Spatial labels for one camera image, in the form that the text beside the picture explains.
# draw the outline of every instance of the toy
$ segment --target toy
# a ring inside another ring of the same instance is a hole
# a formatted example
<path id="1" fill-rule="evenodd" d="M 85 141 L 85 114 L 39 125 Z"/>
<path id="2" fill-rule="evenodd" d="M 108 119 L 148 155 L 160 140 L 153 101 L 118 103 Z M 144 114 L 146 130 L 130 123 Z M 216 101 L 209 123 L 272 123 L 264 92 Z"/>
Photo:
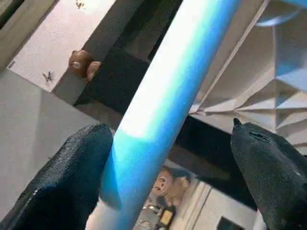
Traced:
<path id="1" fill-rule="evenodd" d="M 86 78 L 90 82 L 101 65 L 100 61 L 94 61 L 92 55 L 85 51 L 73 51 L 69 58 L 69 69 L 79 77 Z"/>
<path id="2" fill-rule="evenodd" d="M 167 206 L 177 207 L 188 186 L 186 177 L 174 178 L 166 168 L 163 168 L 154 183 L 152 193 L 156 196 L 164 196 Z"/>

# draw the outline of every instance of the blue glowing tube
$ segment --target blue glowing tube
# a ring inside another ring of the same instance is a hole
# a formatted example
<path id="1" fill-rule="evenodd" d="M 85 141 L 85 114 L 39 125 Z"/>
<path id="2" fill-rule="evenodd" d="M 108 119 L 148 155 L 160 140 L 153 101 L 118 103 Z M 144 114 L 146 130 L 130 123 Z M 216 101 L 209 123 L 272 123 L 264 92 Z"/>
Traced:
<path id="1" fill-rule="evenodd" d="M 184 0 L 115 136 L 102 180 L 103 229 L 131 229 L 240 0 Z"/>

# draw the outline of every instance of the light saber blade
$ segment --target light saber blade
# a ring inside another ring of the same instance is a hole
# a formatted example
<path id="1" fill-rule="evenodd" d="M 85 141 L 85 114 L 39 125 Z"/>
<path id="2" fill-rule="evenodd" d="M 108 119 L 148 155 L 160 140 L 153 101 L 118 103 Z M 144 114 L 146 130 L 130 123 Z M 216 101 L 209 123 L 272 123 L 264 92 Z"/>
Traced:
<path id="1" fill-rule="evenodd" d="M 183 0 L 114 136 L 102 229 L 132 229 L 240 0 Z"/>

